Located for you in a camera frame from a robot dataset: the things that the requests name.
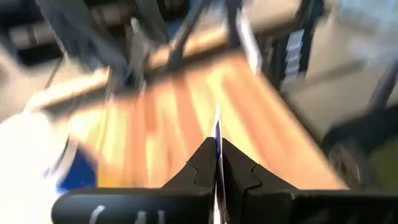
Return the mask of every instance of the wood grain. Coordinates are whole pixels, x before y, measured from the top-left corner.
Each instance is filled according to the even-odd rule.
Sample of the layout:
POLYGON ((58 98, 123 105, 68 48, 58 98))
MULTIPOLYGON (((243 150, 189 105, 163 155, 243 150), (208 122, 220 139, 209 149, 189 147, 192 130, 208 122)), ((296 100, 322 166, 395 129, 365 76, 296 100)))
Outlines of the wood grain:
POLYGON ((224 137, 271 172, 300 189, 345 188, 241 52, 79 111, 68 125, 98 160, 100 187, 161 187, 211 135, 217 103, 224 137))

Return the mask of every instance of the orange wood surface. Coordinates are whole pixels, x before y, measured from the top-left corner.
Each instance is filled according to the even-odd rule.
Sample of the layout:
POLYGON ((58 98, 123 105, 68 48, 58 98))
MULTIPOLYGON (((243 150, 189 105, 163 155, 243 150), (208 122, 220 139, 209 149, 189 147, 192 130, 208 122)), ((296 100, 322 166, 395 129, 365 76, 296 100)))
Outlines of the orange wood surface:
POLYGON ((342 189, 315 143, 241 52, 192 65, 140 95, 74 114, 68 124, 98 160, 99 187, 161 187, 211 135, 300 189, 342 189))

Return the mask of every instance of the workbench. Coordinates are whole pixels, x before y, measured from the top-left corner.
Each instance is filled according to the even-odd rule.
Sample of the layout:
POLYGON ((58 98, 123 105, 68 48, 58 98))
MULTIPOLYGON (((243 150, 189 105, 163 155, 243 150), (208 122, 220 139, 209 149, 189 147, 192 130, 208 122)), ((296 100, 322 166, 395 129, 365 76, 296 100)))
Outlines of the workbench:
POLYGON ((343 189, 316 144, 240 50, 62 119, 97 161, 98 187, 161 187, 211 135, 223 137, 300 189, 343 189))

